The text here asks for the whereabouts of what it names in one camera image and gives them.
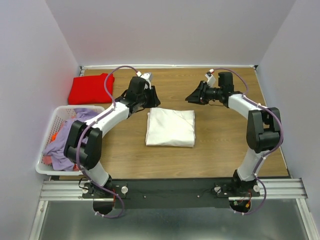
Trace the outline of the white t-shirt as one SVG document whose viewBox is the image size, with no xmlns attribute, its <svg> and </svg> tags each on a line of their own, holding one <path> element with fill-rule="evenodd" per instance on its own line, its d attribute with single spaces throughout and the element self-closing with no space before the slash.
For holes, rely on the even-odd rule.
<svg viewBox="0 0 320 240">
<path fill-rule="evenodd" d="M 145 144 L 192 148 L 195 145 L 195 112 L 160 107 L 147 114 Z"/>
</svg>

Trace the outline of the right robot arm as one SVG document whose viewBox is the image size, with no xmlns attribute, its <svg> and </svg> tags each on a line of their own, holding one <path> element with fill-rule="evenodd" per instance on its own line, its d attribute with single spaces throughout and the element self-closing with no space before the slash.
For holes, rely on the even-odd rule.
<svg viewBox="0 0 320 240">
<path fill-rule="evenodd" d="M 258 172 L 266 158 L 283 143 L 284 134 L 280 111 L 276 107 L 266 107 L 247 97 L 246 93 L 235 90 L 233 77 L 237 73 L 221 68 L 218 77 L 214 69 L 209 70 L 197 88 L 185 98 L 191 104 L 207 105 L 219 101 L 247 120 L 246 142 L 248 149 L 240 167 L 235 170 L 231 182 L 220 187 L 227 196 L 241 196 L 254 189 Z"/>
</svg>

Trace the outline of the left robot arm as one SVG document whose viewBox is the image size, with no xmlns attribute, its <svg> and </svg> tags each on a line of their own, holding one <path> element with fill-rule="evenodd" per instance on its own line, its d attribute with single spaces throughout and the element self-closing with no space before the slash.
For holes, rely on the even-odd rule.
<svg viewBox="0 0 320 240">
<path fill-rule="evenodd" d="M 161 104 L 155 86 L 151 85 L 152 78 L 150 72 L 132 77 L 128 89 L 112 106 L 86 121 L 76 120 L 70 127 L 63 154 L 91 180 L 93 191 L 101 198 L 112 191 L 112 177 L 100 162 L 103 137 L 131 115 Z"/>
</svg>

